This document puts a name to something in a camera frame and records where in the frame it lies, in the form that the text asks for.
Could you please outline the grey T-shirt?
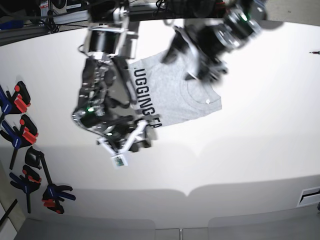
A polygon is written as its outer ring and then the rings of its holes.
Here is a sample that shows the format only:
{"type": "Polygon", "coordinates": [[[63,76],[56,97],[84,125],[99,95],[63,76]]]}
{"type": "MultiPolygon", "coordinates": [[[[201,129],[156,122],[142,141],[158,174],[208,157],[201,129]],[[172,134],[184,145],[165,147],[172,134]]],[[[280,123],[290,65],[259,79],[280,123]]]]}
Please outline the grey T-shirt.
{"type": "Polygon", "coordinates": [[[152,117],[152,128],[196,120],[222,109],[222,101],[209,82],[186,79],[196,66],[191,53],[172,63],[161,60],[165,52],[140,59],[128,66],[137,96],[138,113],[152,117]]]}

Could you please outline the long bar clamp black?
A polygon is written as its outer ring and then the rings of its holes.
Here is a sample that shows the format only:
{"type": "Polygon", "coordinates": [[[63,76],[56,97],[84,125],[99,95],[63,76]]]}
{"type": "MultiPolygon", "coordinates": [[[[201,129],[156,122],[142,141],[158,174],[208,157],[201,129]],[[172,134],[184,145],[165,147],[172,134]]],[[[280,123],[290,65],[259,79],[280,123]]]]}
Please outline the long bar clamp black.
{"type": "Polygon", "coordinates": [[[61,202],[64,202],[65,199],[71,201],[76,200],[76,196],[71,194],[73,188],[69,185],[56,185],[52,181],[48,165],[46,163],[45,154],[43,152],[38,151],[31,146],[27,150],[24,160],[29,167],[44,171],[47,187],[42,194],[41,201],[43,202],[43,205],[57,214],[64,214],[65,210],[61,202]]]}

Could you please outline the blue red clamp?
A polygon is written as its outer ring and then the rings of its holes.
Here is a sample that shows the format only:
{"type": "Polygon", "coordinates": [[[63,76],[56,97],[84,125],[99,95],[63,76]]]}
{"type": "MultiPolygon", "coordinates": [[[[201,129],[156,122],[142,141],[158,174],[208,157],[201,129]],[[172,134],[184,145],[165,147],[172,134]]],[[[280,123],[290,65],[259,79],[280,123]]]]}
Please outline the blue red clamp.
{"type": "Polygon", "coordinates": [[[33,170],[29,165],[25,164],[22,167],[23,175],[17,176],[14,173],[10,172],[9,177],[11,178],[10,184],[21,191],[26,195],[26,207],[27,213],[32,212],[31,208],[31,193],[37,191],[41,186],[42,178],[40,175],[33,170]]]}
{"type": "Polygon", "coordinates": [[[7,115],[20,115],[27,112],[31,105],[31,96],[23,81],[19,81],[14,87],[13,95],[9,91],[4,92],[0,87],[0,122],[7,115]]]}
{"type": "Polygon", "coordinates": [[[11,127],[5,120],[1,123],[3,130],[0,131],[0,135],[13,146],[9,165],[10,170],[14,168],[19,149],[32,146],[37,141],[39,135],[36,125],[28,115],[23,114],[19,123],[19,129],[16,126],[11,127]]]}

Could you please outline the small red pen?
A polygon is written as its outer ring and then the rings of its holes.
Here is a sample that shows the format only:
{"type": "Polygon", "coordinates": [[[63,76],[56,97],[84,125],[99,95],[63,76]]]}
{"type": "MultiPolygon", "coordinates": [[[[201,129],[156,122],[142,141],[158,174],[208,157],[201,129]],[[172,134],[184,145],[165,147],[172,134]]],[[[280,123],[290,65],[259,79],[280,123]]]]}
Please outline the small red pen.
{"type": "Polygon", "coordinates": [[[320,51],[312,51],[312,52],[309,52],[310,54],[315,54],[315,55],[320,55],[320,51]]]}

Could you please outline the blue red clamp upper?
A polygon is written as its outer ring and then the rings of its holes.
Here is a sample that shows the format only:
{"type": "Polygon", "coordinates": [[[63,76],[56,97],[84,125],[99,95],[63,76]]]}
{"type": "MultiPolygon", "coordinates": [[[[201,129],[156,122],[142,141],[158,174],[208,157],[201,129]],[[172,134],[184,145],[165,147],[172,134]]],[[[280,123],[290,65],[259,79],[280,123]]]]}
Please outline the blue red clamp upper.
{"type": "Polygon", "coordinates": [[[7,115],[20,115],[27,112],[31,105],[31,96],[23,81],[19,81],[14,87],[13,95],[9,91],[4,92],[0,87],[0,122],[7,115]]]}

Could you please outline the black strip left edge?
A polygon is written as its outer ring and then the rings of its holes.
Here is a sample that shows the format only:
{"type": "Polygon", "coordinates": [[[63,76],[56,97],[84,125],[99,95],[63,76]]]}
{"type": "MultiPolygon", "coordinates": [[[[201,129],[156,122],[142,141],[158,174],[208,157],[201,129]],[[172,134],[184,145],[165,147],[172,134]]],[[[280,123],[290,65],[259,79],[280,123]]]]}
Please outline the black strip left edge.
{"type": "Polygon", "coordinates": [[[15,199],[10,205],[10,207],[5,211],[4,215],[0,219],[0,225],[2,225],[5,222],[5,220],[9,217],[10,213],[12,212],[14,207],[17,205],[17,203],[18,203],[18,200],[15,199]]]}

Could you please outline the white label black mark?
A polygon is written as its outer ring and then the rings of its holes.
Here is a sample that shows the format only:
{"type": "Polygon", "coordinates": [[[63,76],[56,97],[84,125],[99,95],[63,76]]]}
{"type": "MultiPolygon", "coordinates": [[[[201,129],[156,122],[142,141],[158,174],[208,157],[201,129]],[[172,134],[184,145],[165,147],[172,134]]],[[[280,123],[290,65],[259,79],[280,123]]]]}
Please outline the white label black mark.
{"type": "Polygon", "coordinates": [[[302,190],[297,202],[297,208],[306,207],[320,202],[320,187],[313,187],[302,190]]]}

